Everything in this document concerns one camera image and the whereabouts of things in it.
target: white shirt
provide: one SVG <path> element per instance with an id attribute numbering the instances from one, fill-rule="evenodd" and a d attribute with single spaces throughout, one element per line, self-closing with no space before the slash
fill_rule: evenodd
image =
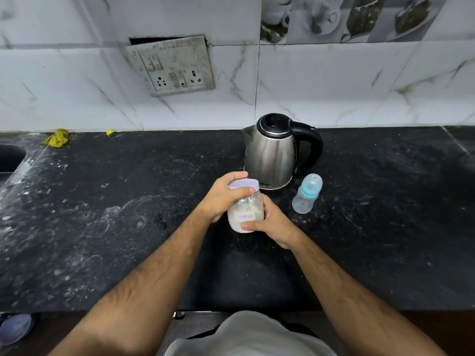
<path id="1" fill-rule="evenodd" d="M 177 339 L 165 356 L 336 356 L 320 339 L 292 332 L 278 321 L 253 311 L 226 319 L 214 335 Z"/>

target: backsplash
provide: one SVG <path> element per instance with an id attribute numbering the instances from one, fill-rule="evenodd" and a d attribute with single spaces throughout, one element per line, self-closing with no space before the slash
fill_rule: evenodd
<path id="1" fill-rule="evenodd" d="M 475 0 L 0 0 L 0 131 L 475 125 Z M 131 37 L 204 35 L 216 89 L 152 97 Z"/>

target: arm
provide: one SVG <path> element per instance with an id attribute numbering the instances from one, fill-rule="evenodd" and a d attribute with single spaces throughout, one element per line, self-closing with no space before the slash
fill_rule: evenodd
<path id="1" fill-rule="evenodd" d="M 107 293 L 50 356 L 154 355 L 170 324 L 211 222 L 252 187 L 230 190 L 232 172 L 214 183 L 172 236 Z"/>
<path id="2" fill-rule="evenodd" d="M 241 224 L 290 249 L 348 351 L 355 356 L 443 356 L 390 305 L 348 275 L 264 196 L 265 220 Z"/>

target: sink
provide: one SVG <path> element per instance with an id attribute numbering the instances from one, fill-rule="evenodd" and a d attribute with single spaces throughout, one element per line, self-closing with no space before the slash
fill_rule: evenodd
<path id="1" fill-rule="evenodd" d="M 0 187 L 7 181 L 26 156 L 26 151 L 15 145 L 0 145 Z"/>

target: forearm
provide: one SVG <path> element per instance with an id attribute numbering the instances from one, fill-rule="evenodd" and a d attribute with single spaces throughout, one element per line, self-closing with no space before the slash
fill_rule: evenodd
<path id="1" fill-rule="evenodd" d="M 353 355 L 439 356 L 443 351 L 348 275 L 300 230 L 292 251 L 326 315 Z"/>
<path id="2" fill-rule="evenodd" d="M 55 349 L 71 355 L 93 337 L 90 355 L 154 355 L 193 269 L 210 220 L 193 211 L 173 235 L 107 293 Z"/>

